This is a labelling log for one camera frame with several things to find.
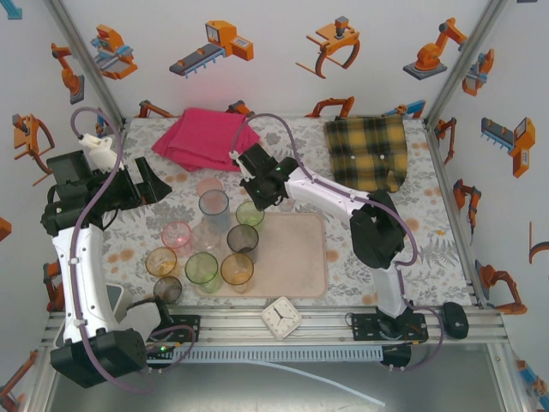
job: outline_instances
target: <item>white plastic part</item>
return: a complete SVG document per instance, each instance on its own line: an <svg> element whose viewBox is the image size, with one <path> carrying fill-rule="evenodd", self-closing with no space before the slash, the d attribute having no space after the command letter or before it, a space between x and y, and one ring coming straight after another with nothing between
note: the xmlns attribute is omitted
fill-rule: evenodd
<svg viewBox="0 0 549 412"><path fill-rule="evenodd" d="M386 315L396 318L406 310L406 303L401 296L401 285L394 263L388 269L370 269L377 291L377 307Z"/></svg>
<svg viewBox="0 0 549 412"><path fill-rule="evenodd" d="M145 303L132 307L119 324L109 303L106 292L106 282L103 275L103 231L94 225L81 229L76 242L76 281L83 321L75 316L72 296L72 281L70 279L69 252L70 240L74 228L64 229L53 238L63 278L63 293L65 297L65 331L63 340L70 339L73 343L81 341L78 325L85 322L88 337L93 337L97 329L113 330L133 329L139 332L144 341L160 324L160 314L154 303Z"/></svg>
<svg viewBox="0 0 549 412"><path fill-rule="evenodd" d="M99 139L86 133L79 142L82 146L91 149L88 154L101 172L107 173L112 170L117 161L117 154L111 149L112 138L103 137ZM124 165L121 162L120 170L123 169Z"/></svg>
<svg viewBox="0 0 549 412"><path fill-rule="evenodd" d="M240 161L239 156L240 156L240 153L237 152L236 150L229 152L229 157L234 161L236 161L236 163L238 164L238 167L240 167L240 172L242 172L242 175L244 176L244 180L248 182L251 179L253 179L253 176L248 171L248 169L246 169L246 167L242 164L242 161Z"/></svg>
<svg viewBox="0 0 549 412"><path fill-rule="evenodd" d="M353 189L339 185L332 180L318 176L315 173L310 173L315 180L322 180L331 186L352 194L353 197L368 197L368 192L366 191L354 191ZM360 209L364 206L364 203L362 202L343 197L330 189L320 186L318 183L313 183L300 168L297 168L290 173L290 179L285 183L285 187L286 192L291 199L302 200L317 206L347 225L349 224L351 217L353 217L353 210Z"/></svg>

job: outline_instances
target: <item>clock face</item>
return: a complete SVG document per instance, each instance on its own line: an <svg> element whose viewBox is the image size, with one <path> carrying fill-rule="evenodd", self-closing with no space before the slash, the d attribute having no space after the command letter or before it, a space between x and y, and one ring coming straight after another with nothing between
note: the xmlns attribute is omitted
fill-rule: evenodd
<svg viewBox="0 0 549 412"><path fill-rule="evenodd" d="M265 309L262 318L273 334L279 338L289 335L301 323L301 316L286 298L278 299Z"/></svg>

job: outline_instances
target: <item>plaid shirt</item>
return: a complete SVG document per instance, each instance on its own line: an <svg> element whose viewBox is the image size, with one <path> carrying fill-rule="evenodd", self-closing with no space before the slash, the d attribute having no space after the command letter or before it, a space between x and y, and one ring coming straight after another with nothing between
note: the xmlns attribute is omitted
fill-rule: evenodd
<svg viewBox="0 0 549 412"><path fill-rule="evenodd" d="M407 170L402 116L344 118L324 125L335 181L359 191L398 191Z"/></svg>

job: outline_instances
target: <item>black mouse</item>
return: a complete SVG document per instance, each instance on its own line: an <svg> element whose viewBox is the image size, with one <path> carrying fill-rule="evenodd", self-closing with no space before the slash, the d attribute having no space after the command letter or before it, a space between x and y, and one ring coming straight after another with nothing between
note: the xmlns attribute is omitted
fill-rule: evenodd
<svg viewBox="0 0 549 412"><path fill-rule="evenodd" d="M463 306L455 302L443 305L444 330L455 339L465 339L469 333L469 322Z"/></svg>

